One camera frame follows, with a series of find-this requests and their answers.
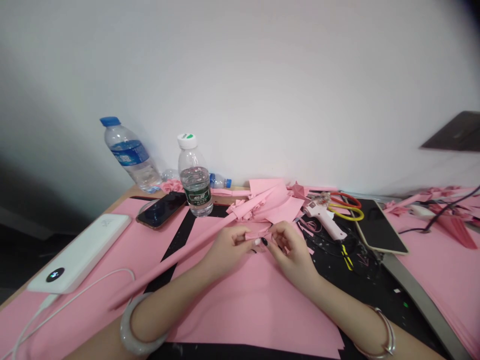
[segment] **charging cable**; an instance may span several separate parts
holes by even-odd
[[[52,315],[50,315],[49,317],[47,317],[44,321],[42,321],[42,323],[40,325],[38,325],[32,332],[30,332],[27,336],[23,337],[24,334],[27,332],[28,328],[30,327],[30,325],[32,325],[32,323],[34,322],[34,320],[40,315],[40,313],[45,310],[46,308],[48,308],[50,305],[52,305],[55,300],[57,300],[57,298],[60,296],[60,294],[49,294],[46,299],[41,303],[40,307],[38,308],[38,311],[35,313],[35,315],[33,315],[33,317],[30,319],[30,321],[26,324],[26,326],[23,328],[22,332],[20,333],[20,336],[18,337],[16,343],[15,343],[15,346],[9,351],[7,352],[0,360],[6,360],[9,355],[11,354],[11,359],[12,360],[17,360],[17,351],[20,347],[20,345],[26,341],[28,338],[30,338],[33,334],[35,334],[43,325],[45,325],[48,321],[50,321],[55,315],[57,315],[59,312],[61,312],[63,309],[65,309],[68,305],[70,305],[70,303],[72,301],[74,301],[76,298],[78,298],[80,295],[82,295],[84,292],[86,292],[87,290],[89,290],[92,286],[96,285],[97,283],[101,282],[103,279],[105,278],[108,278],[110,275],[113,275],[113,274],[116,274],[116,273],[119,273],[119,272],[122,272],[122,271],[126,271],[128,272],[130,275],[131,275],[131,279],[133,281],[135,281],[135,274],[132,270],[128,269],[128,268],[121,268],[121,269],[117,269],[117,270],[114,270],[110,273],[108,273],[107,275],[104,275],[102,276],[101,278],[99,278],[97,281],[95,281],[94,283],[90,284],[89,286],[87,286],[86,288],[84,288],[82,291],[80,291],[77,295],[75,295],[74,297],[72,297],[67,303],[65,303],[62,307],[60,307],[57,311],[55,311]],[[130,300],[128,301],[127,303],[127,306],[130,304],[130,302],[132,301],[132,297],[130,298]]]

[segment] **hot glue gun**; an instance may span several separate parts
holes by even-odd
[[[347,237],[347,234],[340,230],[339,226],[330,217],[329,211],[327,210],[330,202],[330,195],[327,195],[328,196],[315,197],[303,208],[303,213],[310,218],[317,218],[333,240],[343,240]]]

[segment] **scissors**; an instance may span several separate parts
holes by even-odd
[[[346,197],[346,198],[352,200],[355,204],[349,204],[349,203],[344,202],[340,199],[332,197],[332,195],[338,195],[338,196],[341,196],[341,197]],[[356,216],[356,217],[346,216],[344,214],[339,213],[338,211],[335,211],[333,208],[348,209],[348,210],[350,210],[354,213],[357,213],[358,216]],[[332,213],[334,213],[335,215],[337,215],[338,217],[342,218],[342,219],[345,219],[345,220],[348,220],[348,221],[363,220],[365,215],[364,215],[363,211],[360,210],[361,208],[362,208],[362,204],[360,203],[360,201],[358,201],[356,198],[354,198],[351,195],[348,195],[348,194],[343,193],[343,192],[336,192],[336,191],[333,191],[333,192],[330,193],[330,202],[328,204],[328,210],[331,211]]]

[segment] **bottle label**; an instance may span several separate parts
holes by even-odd
[[[205,205],[212,198],[212,193],[210,191],[210,186],[204,187],[200,190],[185,190],[186,199],[188,203],[195,206]]]
[[[138,165],[150,157],[141,143],[129,149],[112,150],[111,152],[122,166]]]

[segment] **phone screen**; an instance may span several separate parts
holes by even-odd
[[[136,217],[140,223],[158,228],[187,201],[183,192],[170,192]]]
[[[388,252],[409,251],[375,200],[358,199],[365,218],[357,222],[360,235],[371,248]]]

